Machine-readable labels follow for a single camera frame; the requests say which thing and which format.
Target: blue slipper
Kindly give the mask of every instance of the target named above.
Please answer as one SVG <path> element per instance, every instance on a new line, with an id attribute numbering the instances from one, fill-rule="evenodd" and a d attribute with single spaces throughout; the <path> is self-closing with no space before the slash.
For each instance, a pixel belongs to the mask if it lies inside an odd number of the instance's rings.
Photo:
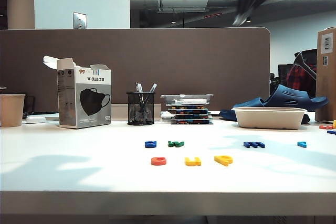
<path id="1" fill-rule="evenodd" d="M 287 107 L 314 111 L 327 103 L 327 97 L 310 98 L 306 91 L 287 88 L 279 84 L 266 101 L 263 101 L 261 98 L 254 98 L 247 102 L 235 104 L 233 107 Z M 226 120 L 237 121 L 235 111 L 233 110 L 221 110 L 219 115 Z"/>

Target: pen holder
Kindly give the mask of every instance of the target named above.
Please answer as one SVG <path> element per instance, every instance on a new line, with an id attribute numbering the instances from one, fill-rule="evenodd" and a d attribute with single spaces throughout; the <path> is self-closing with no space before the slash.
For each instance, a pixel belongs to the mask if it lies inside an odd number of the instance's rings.
<path id="1" fill-rule="evenodd" d="M 148 92 L 127 92 L 128 124 L 150 125 L 154 123 L 154 95 Z"/>

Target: light switch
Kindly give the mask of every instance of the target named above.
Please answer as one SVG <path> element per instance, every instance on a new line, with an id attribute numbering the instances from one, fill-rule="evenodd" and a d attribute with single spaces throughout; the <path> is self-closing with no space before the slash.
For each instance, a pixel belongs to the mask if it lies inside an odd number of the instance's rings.
<path id="1" fill-rule="evenodd" d="M 74 12 L 74 29 L 86 29 L 86 14 Z"/>

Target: red plaid cloth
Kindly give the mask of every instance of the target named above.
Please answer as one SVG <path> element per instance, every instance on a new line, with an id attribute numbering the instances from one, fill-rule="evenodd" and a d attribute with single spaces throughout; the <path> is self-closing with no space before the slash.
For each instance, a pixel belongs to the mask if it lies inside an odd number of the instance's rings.
<path id="1" fill-rule="evenodd" d="M 316 72 L 316 66 L 308 64 L 308 66 Z M 287 87 L 307 91 L 308 95 L 315 97 L 316 81 L 299 66 L 291 68 L 287 74 Z"/>

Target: paper cup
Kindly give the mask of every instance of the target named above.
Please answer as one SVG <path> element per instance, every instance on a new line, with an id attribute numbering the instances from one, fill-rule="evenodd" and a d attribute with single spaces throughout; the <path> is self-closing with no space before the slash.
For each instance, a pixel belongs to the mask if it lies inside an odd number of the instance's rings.
<path id="1" fill-rule="evenodd" d="M 24 94 L 0 94 L 0 126 L 16 127 L 22 124 Z"/>

